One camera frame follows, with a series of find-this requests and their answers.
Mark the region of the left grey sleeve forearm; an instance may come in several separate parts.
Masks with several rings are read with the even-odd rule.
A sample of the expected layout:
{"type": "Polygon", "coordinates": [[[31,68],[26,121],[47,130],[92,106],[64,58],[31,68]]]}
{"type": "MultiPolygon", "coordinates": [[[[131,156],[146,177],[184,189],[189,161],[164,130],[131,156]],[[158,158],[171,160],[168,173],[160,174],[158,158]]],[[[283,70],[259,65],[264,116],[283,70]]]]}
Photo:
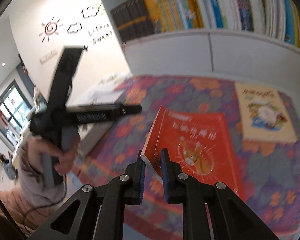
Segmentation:
{"type": "Polygon", "coordinates": [[[31,167],[27,159],[20,160],[18,174],[23,196],[34,207],[52,205],[63,199],[64,183],[48,189],[43,176],[31,167]]]}

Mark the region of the person left hand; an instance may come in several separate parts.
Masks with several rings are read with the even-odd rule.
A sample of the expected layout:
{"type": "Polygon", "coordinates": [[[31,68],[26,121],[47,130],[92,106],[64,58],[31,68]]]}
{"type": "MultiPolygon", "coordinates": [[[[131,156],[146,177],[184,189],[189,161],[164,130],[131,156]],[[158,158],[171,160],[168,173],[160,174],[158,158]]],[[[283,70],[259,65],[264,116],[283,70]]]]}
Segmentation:
{"type": "Polygon", "coordinates": [[[40,137],[29,136],[19,149],[19,166],[22,176],[31,177],[43,174],[43,156],[57,159],[53,168],[59,175],[65,175],[71,171],[77,156],[80,137],[76,132],[70,140],[70,148],[63,152],[56,145],[40,137]]]}

